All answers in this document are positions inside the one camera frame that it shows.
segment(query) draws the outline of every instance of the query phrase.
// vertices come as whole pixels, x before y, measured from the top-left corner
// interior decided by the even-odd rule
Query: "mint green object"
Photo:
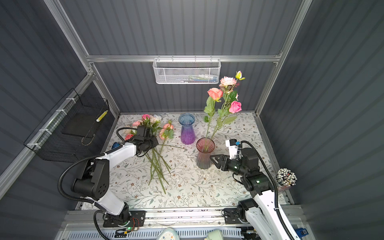
[[[180,237],[173,228],[169,227],[164,229],[156,240],[180,240]]]
[[[204,240],[224,240],[223,234],[219,229],[216,229],[210,233],[208,233],[208,236],[204,238]]]

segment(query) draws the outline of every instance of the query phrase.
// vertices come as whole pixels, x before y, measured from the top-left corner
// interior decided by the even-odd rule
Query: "vase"
[[[212,151],[215,149],[215,143],[209,138],[201,138],[196,143],[196,148],[199,151],[196,164],[201,169],[208,169],[212,165],[209,159]]]
[[[192,114],[185,113],[179,117],[181,124],[181,142],[185,145],[190,145],[195,142],[196,136],[192,124],[195,122],[195,117]]]

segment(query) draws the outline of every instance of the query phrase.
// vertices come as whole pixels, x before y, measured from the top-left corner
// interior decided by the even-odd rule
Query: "bouquet of flowers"
[[[242,77],[241,71],[236,72],[236,76],[234,78],[224,77],[220,80],[220,89],[211,88],[208,90],[208,99],[207,106],[204,108],[204,112],[208,115],[204,117],[204,122],[208,123],[207,134],[205,138],[208,137],[209,127],[211,125],[212,117],[216,113],[215,104],[217,102],[221,102],[221,98],[224,99],[224,103],[221,108],[218,108],[218,118],[216,120],[216,126],[213,130],[211,139],[214,137],[215,133],[223,127],[225,124],[230,124],[237,116],[235,113],[241,111],[241,103],[238,101],[237,91],[234,90],[235,87],[239,85],[237,81],[243,80],[245,78]]]
[[[168,123],[165,124],[163,127],[160,127],[159,125],[161,123],[161,120],[162,120],[161,116],[158,116],[158,115],[151,116],[148,114],[144,114],[142,116],[141,120],[138,120],[132,124],[132,127],[133,128],[137,128],[138,126],[149,127],[151,129],[153,135],[157,135],[157,133],[159,133],[160,139],[163,140],[163,144],[159,144],[157,146],[157,147],[159,147],[159,146],[161,147],[160,150],[157,150],[156,149],[157,147],[154,147],[151,149],[150,153],[146,152],[145,156],[151,162],[151,170],[150,170],[151,179],[149,180],[149,183],[151,183],[151,180],[154,179],[154,177],[157,177],[159,179],[159,182],[160,182],[162,188],[163,188],[164,193],[166,193],[164,185],[163,185],[163,181],[166,182],[167,184],[168,184],[168,182],[164,178],[163,165],[168,170],[169,174],[170,174],[171,168],[166,163],[164,158],[161,156],[161,153],[163,151],[164,146],[167,146],[165,144],[166,140],[173,138],[173,136],[174,136],[173,128],[174,127],[172,125],[171,120],[169,120]],[[125,140],[130,139],[135,134],[136,134],[135,130],[130,130],[127,133],[127,135],[125,136]]]

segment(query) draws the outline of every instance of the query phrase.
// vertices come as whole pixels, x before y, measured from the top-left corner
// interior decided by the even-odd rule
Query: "black wire basket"
[[[104,98],[78,95],[66,99],[67,104],[56,110],[54,118],[43,129],[37,127],[24,145],[47,161],[76,162],[100,153],[94,138],[109,112]]]

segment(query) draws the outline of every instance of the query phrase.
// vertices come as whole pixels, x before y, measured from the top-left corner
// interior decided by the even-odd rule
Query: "blue and purple glass vase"
[[[195,117],[192,114],[184,113],[179,117],[181,124],[181,142],[185,145],[190,145],[195,142],[196,136],[192,124],[195,122]]]

